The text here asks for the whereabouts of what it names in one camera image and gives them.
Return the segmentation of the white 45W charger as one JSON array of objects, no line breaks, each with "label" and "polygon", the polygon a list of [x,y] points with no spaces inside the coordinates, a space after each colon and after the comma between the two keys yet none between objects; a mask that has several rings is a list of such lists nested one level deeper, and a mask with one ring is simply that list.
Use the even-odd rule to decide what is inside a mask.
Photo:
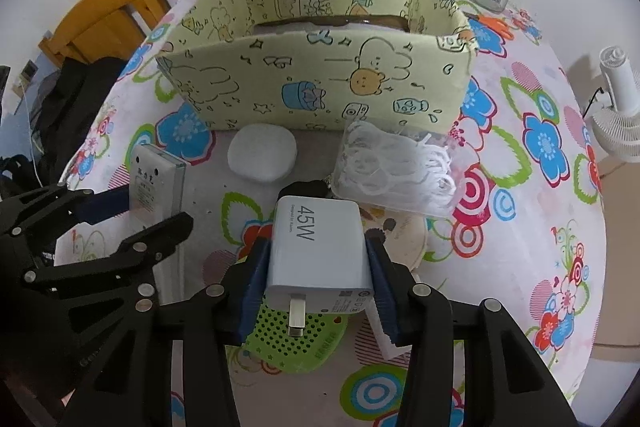
[{"label": "white 45W charger", "polygon": [[288,314],[288,335],[305,335],[307,315],[357,314],[373,298],[356,202],[284,196],[273,220],[267,306]]}]

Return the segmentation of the white standing fan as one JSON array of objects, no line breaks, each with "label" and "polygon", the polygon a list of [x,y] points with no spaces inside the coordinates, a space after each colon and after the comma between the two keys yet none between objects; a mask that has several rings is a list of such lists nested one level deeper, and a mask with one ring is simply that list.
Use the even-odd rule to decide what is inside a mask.
[{"label": "white standing fan", "polygon": [[608,101],[591,114],[594,137],[608,155],[639,162],[639,74],[620,46],[607,46],[599,55]]}]

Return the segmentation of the yellow cartoon storage box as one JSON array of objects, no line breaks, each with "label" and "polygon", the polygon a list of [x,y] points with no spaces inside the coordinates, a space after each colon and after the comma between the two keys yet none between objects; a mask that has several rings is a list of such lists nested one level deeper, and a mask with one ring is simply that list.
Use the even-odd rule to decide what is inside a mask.
[{"label": "yellow cartoon storage box", "polygon": [[373,118],[444,133],[476,54],[456,0],[198,0],[156,62],[214,130]]}]

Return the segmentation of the white Mingyi charger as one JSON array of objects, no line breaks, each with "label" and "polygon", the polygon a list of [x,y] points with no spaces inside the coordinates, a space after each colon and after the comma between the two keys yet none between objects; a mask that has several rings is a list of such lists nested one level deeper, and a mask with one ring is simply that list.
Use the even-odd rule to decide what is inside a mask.
[{"label": "white Mingyi charger", "polygon": [[381,351],[382,358],[386,361],[390,361],[406,355],[410,352],[411,347],[396,347],[390,337],[388,337],[382,327],[380,317],[378,316],[378,309],[376,309],[375,303],[371,301],[366,308],[367,319],[372,329],[378,349]]}]

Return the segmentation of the white power strip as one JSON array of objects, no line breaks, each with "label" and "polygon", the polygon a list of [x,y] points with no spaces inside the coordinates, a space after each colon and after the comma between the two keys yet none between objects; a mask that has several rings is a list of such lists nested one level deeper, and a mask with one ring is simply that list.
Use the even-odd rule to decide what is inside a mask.
[{"label": "white power strip", "polygon": [[[131,231],[141,232],[182,210],[185,174],[186,163],[181,158],[151,143],[134,147],[129,181]],[[175,254],[155,265],[153,272],[162,305],[186,299],[182,246],[176,248]]]}]

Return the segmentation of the round cream compact case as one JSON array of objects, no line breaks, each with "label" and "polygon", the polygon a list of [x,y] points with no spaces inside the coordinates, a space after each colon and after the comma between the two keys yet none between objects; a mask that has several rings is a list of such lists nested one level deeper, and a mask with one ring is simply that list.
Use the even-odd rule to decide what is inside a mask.
[{"label": "round cream compact case", "polygon": [[359,205],[363,230],[372,231],[385,245],[390,260],[416,271],[427,246],[425,217],[371,205]]}]

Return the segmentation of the floral tablecloth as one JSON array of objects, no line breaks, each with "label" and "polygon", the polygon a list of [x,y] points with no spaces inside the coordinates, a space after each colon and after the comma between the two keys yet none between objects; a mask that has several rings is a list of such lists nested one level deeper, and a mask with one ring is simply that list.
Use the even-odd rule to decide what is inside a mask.
[{"label": "floral tablecloth", "polygon": [[[198,0],[178,0],[134,52],[63,170],[73,188],[103,191],[129,179],[130,154],[152,143],[189,163],[183,207],[194,218],[184,247],[186,291],[219,281],[271,229],[277,185],[235,176],[231,136],[198,120],[155,57]],[[527,13],[512,10],[513,40],[478,28],[480,54],[452,134],[468,162],[466,192],[450,216],[425,219],[416,274],[447,297],[500,300],[567,399],[582,383],[605,276],[599,175],[574,93]],[[310,373],[274,373],[227,351],[245,426],[390,426],[409,358],[386,361],[367,317],[349,317],[329,360]]]}]

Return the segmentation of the orange scissors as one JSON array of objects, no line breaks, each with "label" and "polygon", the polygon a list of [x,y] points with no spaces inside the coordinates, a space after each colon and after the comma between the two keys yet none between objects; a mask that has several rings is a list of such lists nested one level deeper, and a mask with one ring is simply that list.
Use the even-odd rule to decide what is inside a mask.
[{"label": "orange scissors", "polygon": [[504,40],[514,39],[511,27],[504,20],[500,20],[500,18],[469,12],[465,12],[464,15],[468,20],[476,20],[477,23],[480,23],[491,29],[492,31],[495,31],[495,33],[502,37]]}]

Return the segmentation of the black key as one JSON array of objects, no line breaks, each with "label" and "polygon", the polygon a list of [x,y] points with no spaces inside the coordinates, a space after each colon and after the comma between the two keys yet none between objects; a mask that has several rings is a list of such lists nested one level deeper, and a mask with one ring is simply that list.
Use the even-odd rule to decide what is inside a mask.
[{"label": "black key", "polygon": [[296,181],[286,186],[282,193],[300,197],[327,198],[330,187],[324,180]]}]

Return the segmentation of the white oval pebble case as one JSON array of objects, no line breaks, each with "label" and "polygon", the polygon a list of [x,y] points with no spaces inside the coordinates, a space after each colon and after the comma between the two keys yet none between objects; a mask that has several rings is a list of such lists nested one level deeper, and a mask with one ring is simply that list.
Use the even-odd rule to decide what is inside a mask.
[{"label": "white oval pebble case", "polygon": [[248,124],[235,133],[228,148],[228,166],[241,178],[272,183],[294,168],[297,144],[291,131],[275,124]]}]

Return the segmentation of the clear bag of floss picks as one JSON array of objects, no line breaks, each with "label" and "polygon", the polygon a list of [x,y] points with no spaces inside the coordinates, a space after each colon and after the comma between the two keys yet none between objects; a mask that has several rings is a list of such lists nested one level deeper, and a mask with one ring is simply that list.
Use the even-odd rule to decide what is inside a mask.
[{"label": "clear bag of floss picks", "polygon": [[360,204],[445,217],[464,194],[462,147],[448,135],[382,120],[346,122],[333,194]]}]

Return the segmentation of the green panda speaker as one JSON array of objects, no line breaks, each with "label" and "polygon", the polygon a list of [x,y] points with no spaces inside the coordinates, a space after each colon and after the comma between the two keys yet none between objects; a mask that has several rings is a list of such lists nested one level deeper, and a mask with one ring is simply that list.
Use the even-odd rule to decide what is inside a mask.
[{"label": "green panda speaker", "polygon": [[308,313],[303,335],[294,337],[288,333],[288,312],[272,309],[262,300],[242,352],[274,373],[310,373],[333,355],[347,325],[346,315]]}]

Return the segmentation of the wooden chair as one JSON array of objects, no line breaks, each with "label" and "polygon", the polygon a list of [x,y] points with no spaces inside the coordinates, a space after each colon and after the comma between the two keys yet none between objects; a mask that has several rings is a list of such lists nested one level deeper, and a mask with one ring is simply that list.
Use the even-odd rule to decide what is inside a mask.
[{"label": "wooden chair", "polygon": [[103,57],[127,60],[169,12],[169,0],[80,0],[51,35],[40,40],[40,51],[55,65],[72,58],[92,64]]}]

